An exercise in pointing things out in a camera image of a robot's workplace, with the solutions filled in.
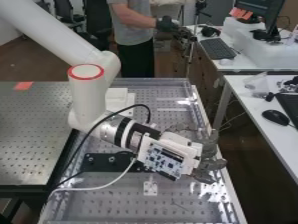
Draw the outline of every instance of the computer monitor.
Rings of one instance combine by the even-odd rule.
[[[275,32],[279,32],[277,19],[279,19],[287,0],[271,0],[271,1],[272,3],[271,3],[264,19],[265,19],[265,27],[267,27],[268,34],[275,35]]]
[[[256,16],[265,16],[272,0],[236,0],[236,7],[255,13]]]
[[[281,13],[287,0],[237,0],[236,7],[245,9],[263,16],[265,20],[267,31],[257,30],[255,38],[259,40],[280,41],[281,36],[277,29],[277,18]]]

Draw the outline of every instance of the cable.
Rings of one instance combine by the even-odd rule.
[[[120,111],[118,111],[118,112],[110,114],[110,115],[108,115],[104,119],[102,119],[102,120],[95,124],[95,126],[91,128],[90,132],[87,133],[84,139],[82,140],[82,142],[80,142],[80,144],[79,144],[79,146],[78,146],[78,149],[76,149],[76,151],[75,151],[75,153],[74,153],[74,155],[72,155],[72,157],[71,157],[71,159],[70,159],[70,161],[68,161],[68,163],[67,163],[67,165],[66,165],[66,167],[64,167],[64,169],[63,169],[62,174],[66,173],[66,171],[67,171],[67,169],[68,169],[68,167],[70,167],[70,165],[71,165],[71,163],[72,163],[72,161],[74,161],[74,159],[75,159],[75,157],[76,157],[76,155],[78,155],[78,153],[79,153],[79,151],[80,151],[80,149],[82,149],[82,146],[83,146],[83,144],[86,143],[87,138],[90,137],[90,135],[92,134],[92,132],[95,131],[95,129],[96,129],[96,128],[98,128],[98,127],[99,127],[99,126],[100,126],[100,125],[102,125],[110,118],[112,118],[114,116],[119,115],[120,113],[123,113],[124,111],[127,111],[127,110],[130,110],[130,109],[132,109],[132,108],[135,108],[135,107],[146,107],[146,108],[147,108],[147,110],[148,110],[147,123],[148,123],[148,124],[151,123],[151,119],[152,119],[152,111],[151,111],[151,108],[150,108],[146,104],[135,104],[135,105],[132,105],[132,106],[124,108],[123,110],[120,110]]]
[[[237,115],[236,117],[233,117],[229,121],[227,121],[225,124],[221,125],[221,127],[224,127],[228,123],[231,123],[233,120],[236,120],[239,117],[241,117],[241,116],[245,115],[245,114],[247,114],[247,112],[244,112],[243,114],[240,114],[240,115]]]
[[[90,188],[60,188],[60,189],[56,189],[51,195],[50,195],[50,198],[52,197],[52,195],[60,191],[98,191],[98,190],[102,190],[107,187],[110,187],[112,184],[115,184],[123,177],[124,175],[128,173],[130,169],[132,168],[135,162],[138,161],[138,159],[135,158],[127,168],[127,170],[122,173],[122,175],[114,180],[111,181],[108,184],[103,185],[103,186],[99,186],[99,187],[90,187]]]
[[[295,125],[289,124],[289,126],[292,126],[297,130],[297,127]]]

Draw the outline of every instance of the person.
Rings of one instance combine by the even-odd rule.
[[[174,32],[179,24],[170,16],[156,19],[150,0],[107,0],[112,15],[115,38],[126,78],[155,77],[154,29]]]

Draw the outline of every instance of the keyboard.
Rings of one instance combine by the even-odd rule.
[[[237,54],[221,38],[200,41],[212,60],[233,59]]]
[[[298,129],[298,95],[279,93],[276,96],[296,128]]]

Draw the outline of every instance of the hand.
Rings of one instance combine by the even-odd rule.
[[[163,19],[158,19],[156,21],[156,29],[162,32],[172,33],[179,30],[180,22],[178,20],[172,20],[171,16],[164,16]]]

